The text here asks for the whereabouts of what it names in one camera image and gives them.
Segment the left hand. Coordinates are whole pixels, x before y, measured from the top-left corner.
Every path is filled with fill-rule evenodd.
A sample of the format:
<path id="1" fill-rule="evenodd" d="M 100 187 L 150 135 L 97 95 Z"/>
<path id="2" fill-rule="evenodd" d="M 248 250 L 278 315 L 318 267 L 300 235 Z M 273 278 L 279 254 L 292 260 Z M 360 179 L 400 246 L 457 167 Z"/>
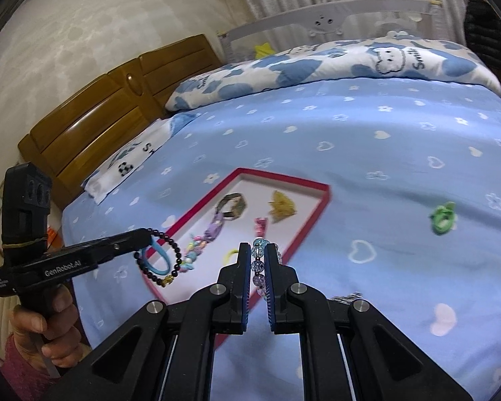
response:
<path id="1" fill-rule="evenodd" d="M 13 341 L 19 355 L 32 368 L 48 373 L 44 358 L 58 368 L 72 368 L 85 355 L 86 346 L 75 327 L 78 311 L 66 286 L 54 293 L 50 311 L 43 315 L 17 305 L 10 313 Z"/>

